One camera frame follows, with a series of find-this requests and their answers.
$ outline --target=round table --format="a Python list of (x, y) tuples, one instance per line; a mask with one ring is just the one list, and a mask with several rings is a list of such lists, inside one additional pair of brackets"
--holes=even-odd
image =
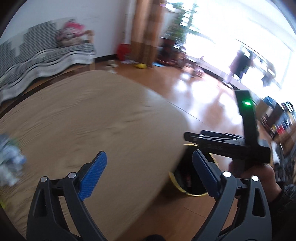
[[(185, 131), (186, 119), (175, 106), (119, 75), (88, 71), (46, 87), (0, 119), (0, 133), (16, 138), (28, 160), (20, 182), (1, 188), (6, 214), (25, 236), (39, 179), (77, 172), (103, 150), (107, 167), (84, 203), (106, 238), (115, 240), (168, 180)], [(64, 198), (61, 204), (77, 234)]]

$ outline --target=crumpled plastic bag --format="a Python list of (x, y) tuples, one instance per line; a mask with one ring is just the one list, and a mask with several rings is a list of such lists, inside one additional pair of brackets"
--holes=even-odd
[(16, 142), (6, 134), (0, 135), (0, 186), (13, 186), (18, 182), (22, 166), (27, 161)]

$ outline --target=curtain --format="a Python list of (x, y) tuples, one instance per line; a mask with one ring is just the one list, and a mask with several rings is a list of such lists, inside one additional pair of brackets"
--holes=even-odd
[(166, 0), (137, 0), (131, 34), (131, 57), (152, 67), (157, 57)]

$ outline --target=blue gripper pad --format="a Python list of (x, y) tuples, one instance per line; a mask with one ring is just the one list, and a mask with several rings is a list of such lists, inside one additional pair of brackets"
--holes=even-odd
[(208, 162), (200, 150), (196, 150), (193, 153), (192, 163), (209, 196), (218, 199), (221, 195), (220, 177), (216, 174), (215, 170), (211, 169), (209, 166), (215, 165), (215, 163)]
[(107, 155), (105, 152), (100, 152), (92, 161), (87, 173), (80, 181), (80, 191), (78, 193), (81, 201), (90, 197), (100, 176), (102, 175), (107, 165)]

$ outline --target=black sleeve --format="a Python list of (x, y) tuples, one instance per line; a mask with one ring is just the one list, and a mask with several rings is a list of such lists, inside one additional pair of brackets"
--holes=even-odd
[(295, 240), (296, 237), (296, 186), (284, 186), (279, 196), (269, 204), (272, 237), (276, 240)]

